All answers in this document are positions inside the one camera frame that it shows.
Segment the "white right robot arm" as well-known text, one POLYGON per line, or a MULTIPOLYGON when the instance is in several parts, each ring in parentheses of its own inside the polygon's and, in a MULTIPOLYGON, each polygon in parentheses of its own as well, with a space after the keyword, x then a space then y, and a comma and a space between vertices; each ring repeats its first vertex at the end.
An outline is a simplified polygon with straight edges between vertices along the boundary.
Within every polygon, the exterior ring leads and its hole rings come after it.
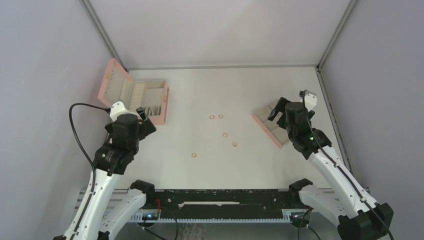
POLYGON ((316 96, 307 91, 302 91, 301 101, 281 97, 268 119, 281 114, 277 125, 286 130, 294 149, 319 171, 337 199, 324 196, 304 178, 289 186, 289 203, 295 208, 308 206, 308 213, 318 211, 336 226, 342 240, 378 240, 384 236, 394 239, 390 231, 393 209, 388 203, 379 203, 361 186, 325 133, 312 127, 316 104, 316 96))

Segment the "pink jewelry box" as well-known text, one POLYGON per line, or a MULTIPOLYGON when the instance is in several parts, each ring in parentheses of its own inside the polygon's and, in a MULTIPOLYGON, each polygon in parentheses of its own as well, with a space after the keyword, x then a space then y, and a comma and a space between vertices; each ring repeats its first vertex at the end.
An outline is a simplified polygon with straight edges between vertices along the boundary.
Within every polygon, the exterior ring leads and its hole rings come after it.
POLYGON ((133 79, 120 63, 108 61, 97 98, 107 107, 121 101, 135 112, 143 108, 152 123, 165 125, 168 112, 169 85, 164 79, 133 79))

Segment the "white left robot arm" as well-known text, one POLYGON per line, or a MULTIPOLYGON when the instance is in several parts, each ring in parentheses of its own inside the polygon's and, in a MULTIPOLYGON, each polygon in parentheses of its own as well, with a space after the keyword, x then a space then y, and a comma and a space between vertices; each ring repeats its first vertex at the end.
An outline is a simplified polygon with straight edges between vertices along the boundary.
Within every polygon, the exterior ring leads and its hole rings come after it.
POLYGON ((117 183, 139 151, 139 142, 157 129, 142 107, 131 112, 121 102, 106 108, 111 122, 109 139, 95 152, 90 180, 81 205, 64 234, 57 240, 114 240, 128 220, 142 207, 163 208, 152 183, 136 180, 126 196, 105 214, 117 183))

